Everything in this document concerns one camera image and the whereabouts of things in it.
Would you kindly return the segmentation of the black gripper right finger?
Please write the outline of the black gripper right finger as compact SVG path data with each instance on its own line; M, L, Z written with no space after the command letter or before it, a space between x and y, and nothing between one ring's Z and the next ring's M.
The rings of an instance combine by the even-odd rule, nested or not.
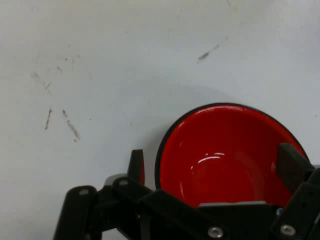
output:
M292 197L273 222L274 240L320 238L320 169L289 143L277 152L276 173Z

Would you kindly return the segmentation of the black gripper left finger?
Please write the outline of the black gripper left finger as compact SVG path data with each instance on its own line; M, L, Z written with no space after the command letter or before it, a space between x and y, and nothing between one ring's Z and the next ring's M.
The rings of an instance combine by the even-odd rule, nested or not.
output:
M100 240L117 229L130 240L223 240L226 228L212 216L162 190L145 186L144 154L131 152L126 174L102 189L70 189L54 232L56 240Z

